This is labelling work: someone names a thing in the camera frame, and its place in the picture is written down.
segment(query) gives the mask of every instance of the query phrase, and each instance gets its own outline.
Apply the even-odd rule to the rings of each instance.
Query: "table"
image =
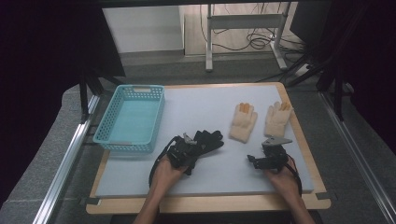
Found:
[[[256,83],[256,84],[210,84],[189,86],[168,86],[165,88],[198,88],[198,87],[236,87],[236,86],[259,86],[274,85],[284,102],[290,99],[284,86],[280,83]],[[319,199],[318,193],[326,193],[326,188],[321,180],[318,168],[305,141],[303,131],[294,112],[290,117],[290,124],[295,133],[299,147],[304,156],[309,173],[314,183],[311,193],[303,194],[305,205],[308,209],[326,209],[331,205],[330,199]],[[109,151],[105,151],[92,187],[90,197],[95,199],[95,192],[100,178],[106,167]],[[136,214],[140,211],[145,198],[106,198],[100,199],[95,204],[87,204],[89,214]],[[203,212],[235,212],[235,211],[271,211],[285,210],[288,207],[276,194],[266,195],[233,195],[233,196],[194,196],[194,197],[167,197],[161,204],[162,213],[203,213]]]

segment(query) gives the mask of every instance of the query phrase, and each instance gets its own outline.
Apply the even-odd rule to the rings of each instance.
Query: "basket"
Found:
[[[164,107],[163,86],[119,85],[93,136],[105,149],[151,153]]]

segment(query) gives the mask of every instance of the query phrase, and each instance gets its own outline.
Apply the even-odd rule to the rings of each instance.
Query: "cotton glove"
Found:
[[[250,104],[239,104],[235,107],[230,137],[246,143],[257,120],[254,106]]]
[[[275,102],[274,105],[270,105],[265,118],[265,136],[284,137],[292,110],[290,103]]]

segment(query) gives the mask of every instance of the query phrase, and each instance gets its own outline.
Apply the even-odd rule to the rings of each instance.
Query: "glove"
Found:
[[[235,107],[230,137],[246,143],[257,120],[257,113],[253,112],[254,106],[250,104],[239,104]]]
[[[290,103],[282,103],[281,105],[280,102],[275,102],[274,105],[268,107],[264,135],[267,137],[283,137],[292,110]]]
[[[186,175],[191,175],[191,171],[195,168],[195,163],[198,158],[210,151],[222,147],[224,143],[221,141],[222,134],[220,131],[209,133],[208,131],[196,132],[193,140],[186,134],[183,137],[174,137],[169,144],[163,149],[163,152],[154,162],[148,178],[148,184],[151,185],[151,180],[157,168],[158,162],[166,154],[172,166],[178,168],[180,166],[188,166],[184,172]]]

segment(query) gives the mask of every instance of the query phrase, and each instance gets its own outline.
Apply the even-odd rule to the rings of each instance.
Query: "wall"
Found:
[[[179,6],[103,11],[119,53],[184,49]]]

